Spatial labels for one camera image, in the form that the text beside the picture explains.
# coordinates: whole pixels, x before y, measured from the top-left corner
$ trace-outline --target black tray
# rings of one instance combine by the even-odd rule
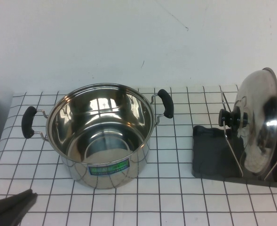
[[[228,129],[228,137],[239,160],[244,152],[243,140],[237,137],[231,138],[229,132],[230,130]],[[277,187],[277,166],[264,180],[276,161],[277,144],[270,165],[262,175],[254,175],[242,168],[244,174],[242,177],[222,129],[207,129],[203,126],[195,126],[193,129],[192,175],[196,178]]]

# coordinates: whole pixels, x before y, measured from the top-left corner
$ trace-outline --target white wall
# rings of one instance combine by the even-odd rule
[[[0,0],[0,92],[230,84],[267,66],[277,0]]]

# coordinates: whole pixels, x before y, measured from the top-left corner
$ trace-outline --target black handle grip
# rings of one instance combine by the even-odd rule
[[[169,93],[166,92],[164,89],[161,89],[161,90],[159,90],[157,95],[161,98],[162,103],[165,107],[165,112],[163,113],[164,116],[167,117],[168,119],[173,118],[174,103],[173,103],[173,100],[172,100],[171,96],[169,95]]]
[[[34,108],[33,106],[30,106],[26,109],[22,117],[21,129],[26,139],[29,139],[34,135],[34,130],[32,129],[32,125],[33,125],[33,121],[36,113],[37,113],[37,109]]]

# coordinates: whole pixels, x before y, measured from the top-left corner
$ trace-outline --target pot handle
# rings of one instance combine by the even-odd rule
[[[37,112],[42,112],[43,116],[47,118],[45,111],[44,110],[37,110],[35,107],[30,106],[26,109],[22,121],[21,121],[21,130],[24,138],[29,139],[31,138],[34,134],[40,134],[41,138],[45,141],[48,141],[48,139],[43,135],[42,132],[35,132],[32,129],[34,117]]]
[[[166,92],[164,89],[159,90],[157,95],[161,98],[163,106],[165,107],[165,112],[163,115],[167,117],[168,119],[173,118],[174,116],[174,103],[169,95],[168,92]]]

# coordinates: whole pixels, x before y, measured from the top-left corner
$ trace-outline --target black grid line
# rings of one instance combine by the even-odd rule
[[[154,104],[155,104],[155,115],[156,115],[156,98],[154,98]],[[159,198],[159,222],[160,222],[160,226],[162,226],[157,126],[155,127],[155,131],[156,131],[156,152],[157,152],[157,177],[158,177],[158,198]],[[137,179],[137,211],[138,211],[138,179]],[[138,226],[138,213],[137,213],[137,216],[136,216],[136,226]]]
[[[175,137],[175,144],[176,144],[176,154],[177,154],[177,164],[178,164],[178,173],[179,173],[179,183],[180,183],[180,192],[181,192],[181,202],[182,202],[182,210],[183,210],[183,221],[184,226],[186,226],[185,223],[185,214],[184,214],[184,204],[183,204],[183,194],[182,194],[182,185],[181,185],[181,175],[180,175],[180,165],[179,165],[179,155],[178,155],[178,148],[177,148],[177,137],[176,137],[176,128],[175,128],[175,118],[173,117],[174,122],[174,137]]]
[[[188,88],[186,88],[186,90],[187,90],[187,99],[188,99],[189,107],[190,107],[190,95],[189,95],[189,90],[188,90]],[[190,119],[191,119],[191,123],[193,124],[193,118],[192,118],[191,115],[190,115]],[[208,222],[208,226],[210,226],[210,223],[209,223],[209,216],[208,216],[208,209],[207,209],[207,204],[206,204],[206,198],[205,198],[204,186],[203,186],[203,179],[202,179],[202,178],[201,178],[201,184],[202,184],[202,190],[203,190],[203,198],[204,198],[204,203],[205,203],[205,210],[206,210],[206,215],[207,215],[207,222]]]

